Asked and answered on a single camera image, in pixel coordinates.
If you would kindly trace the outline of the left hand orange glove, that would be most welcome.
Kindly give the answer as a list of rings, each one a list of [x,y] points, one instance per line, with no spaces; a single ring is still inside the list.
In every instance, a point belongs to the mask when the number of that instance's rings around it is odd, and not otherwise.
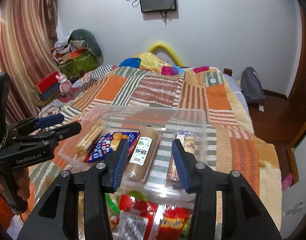
[[[23,199],[27,200],[30,196],[30,189],[29,189],[29,169],[23,168],[21,170],[17,170],[13,172],[16,183],[18,185],[17,194]],[[2,177],[0,176],[0,194],[4,194],[4,189],[2,187]]]

